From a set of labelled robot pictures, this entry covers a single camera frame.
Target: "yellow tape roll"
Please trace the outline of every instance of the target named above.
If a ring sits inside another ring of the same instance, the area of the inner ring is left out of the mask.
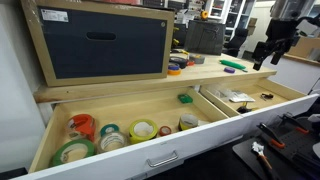
[[[183,114],[180,117],[179,125],[182,131],[198,126],[198,118],[192,114]]]
[[[157,137],[156,123],[148,119],[136,120],[130,125],[129,139],[131,144],[137,144]]]

